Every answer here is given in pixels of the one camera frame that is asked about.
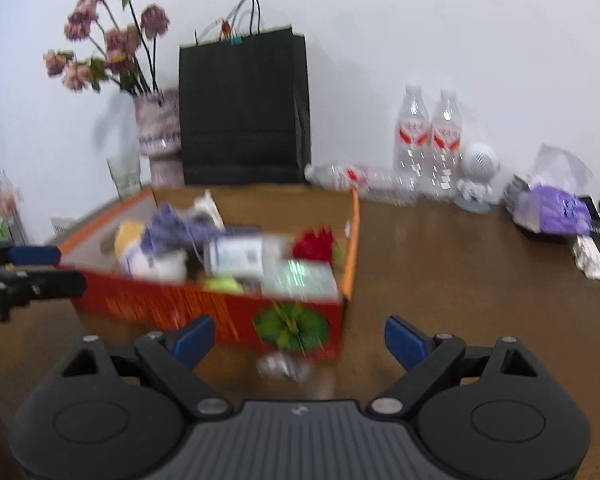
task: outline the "black paper bag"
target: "black paper bag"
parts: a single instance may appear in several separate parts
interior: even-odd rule
[[[185,184],[305,182],[304,36],[284,28],[181,47],[180,127]]]

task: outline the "metal screw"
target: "metal screw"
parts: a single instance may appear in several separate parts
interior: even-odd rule
[[[380,397],[371,403],[371,409],[380,415],[395,415],[404,405],[393,397]]]
[[[196,409],[203,415],[220,415],[229,409],[229,403],[224,399],[209,397],[202,399],[196,406]]]

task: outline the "red box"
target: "red box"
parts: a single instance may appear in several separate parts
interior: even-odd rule
[[[87,279],[77,309],[113,316],[129,323],[177,330],[200,314],[216,322],[216,341],[271,350],[272,342],[260,338],[254,328],[261,316],[291,313],[306,322],[307,332],[298,338],[301,350],[316,359],[334,358],[340,350],[342,320],[350,300],[358,247],[360,207],[355,192],[332,192],[304,186],[256,185],[211,188],[225,223],[259,226],[263,232],[295,237],[307,229],[328,226],[344,253],[344,262],[334,268],[342,293],[337,302],[307,303],[282,298],[236,296],[203,290],[196,282],[167,285],[132,280],[120,273],[113,240],[123,219],[148,220],[157,204],[168,202],[188,208],[204,188],[146,189],[79,228],[59,245],[61,265],[76,266]],[[289,343],[290,351],[298,345]]]

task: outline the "gray ribbed panel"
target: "gray ribbed panel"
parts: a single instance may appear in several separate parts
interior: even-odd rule
[[[198,425],[149,480],[454,480],[426,461],[406,429],[363,416],[350,400],[247,402]]]

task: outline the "purple cloth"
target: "purple cloth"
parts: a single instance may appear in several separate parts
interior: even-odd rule
[[[525,191],[514,212],[514,221],[536,233],[589,236],[591,216],[584,202],[551,186]]]
[[[219,237],[259,233],[260,229],[255,227],[218,229],[197,219],[185,220],[169,204],[162,204],[142,232],[140,248],[147,256],[161,256],[179,249],[202,254],[205,244]]]

